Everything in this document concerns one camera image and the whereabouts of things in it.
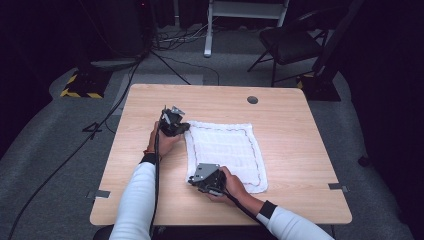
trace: person's left hand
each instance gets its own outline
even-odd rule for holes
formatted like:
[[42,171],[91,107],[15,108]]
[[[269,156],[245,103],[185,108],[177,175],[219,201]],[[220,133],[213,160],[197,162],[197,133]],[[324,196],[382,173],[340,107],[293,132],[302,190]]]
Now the person's left hand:
[[[155,151],[155,139],[156,131],[158,130],[159,122],[155,122],[155,127],[150,133],[149,145],[147,146],[148,152]],[[159,130],[159,155],[161,157],[165,156],[169,151],[171,151],[174,144],[182,139],[182,134],[179,134],[175,137],[166,136],[161,130]]]

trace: black strap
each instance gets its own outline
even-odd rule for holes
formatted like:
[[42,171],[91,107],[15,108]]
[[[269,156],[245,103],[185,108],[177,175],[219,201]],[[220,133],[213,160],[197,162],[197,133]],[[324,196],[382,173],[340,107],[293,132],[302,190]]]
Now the black strap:
[[255,215],[253,215],[253,213],[249,212],[249,210],[247,210],[243,205],[241,205],[241,203],[238,201],[237,198],[233,197],[233,195],[231,195],[230,193],[224,192],[224,194],[231,200],[234,202],[234,204],[236,204],[236,206],[242,210],[247,216],[249,216],[251,219],[255,220],[257,223],[259,223],[261,226],[265,227],[265,225],[259,221]]
[[272,214],[274,213],[275,208],[277,207],[277,205],[272,204],[270,201],[266,201],[264,203],[264,205],[262,206],[261,210],[259,211],[259,213],[268,218],[271,219]]
[[149,163],[151,163],[153,165],[156,165],[156,155],[154,153],[147,153],[141,159],[141,162],[140,163],[143,163],[143,162],[149,162]]

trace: white towel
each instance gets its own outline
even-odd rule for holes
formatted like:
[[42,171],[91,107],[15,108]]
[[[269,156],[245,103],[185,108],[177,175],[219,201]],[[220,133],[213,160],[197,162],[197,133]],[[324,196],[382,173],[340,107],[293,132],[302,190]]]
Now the white towel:
[[214,163],[237,175],[249,193],[267,189],[265,166],[252,124],[188,123],[190,129],[184,133],[188,153],[186,182],[199,163]]

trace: white sleeve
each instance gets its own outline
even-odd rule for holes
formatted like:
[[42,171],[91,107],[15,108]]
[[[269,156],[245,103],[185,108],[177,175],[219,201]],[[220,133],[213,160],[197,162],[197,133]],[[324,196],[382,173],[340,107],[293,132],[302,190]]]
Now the white sleeve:
[[279,240],[333,239],[311,221],[266,201],[256,218]]
[[109,239],[150,239],[155,205],[155,165],[140,163],[122,194]]

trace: wooden table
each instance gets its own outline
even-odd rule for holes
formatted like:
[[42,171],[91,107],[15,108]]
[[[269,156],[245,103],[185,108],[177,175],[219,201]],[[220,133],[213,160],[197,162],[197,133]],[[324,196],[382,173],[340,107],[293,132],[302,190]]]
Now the wooden table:
[[[247,97],[259,102],[250,104]],[[140,162],[153,124],[164,106],[186,112],[183,121],[252,123],[268,176],[268,190],[255,196],[269,200],[319,224],[352,220],[309,106],[299,89],[145,85],[131,87],[91,213],[94,225],[115,222],[120,197]],[[185,141],[161,162],[155,225],[253,225],[239,209],[210,202],[185,182]]]

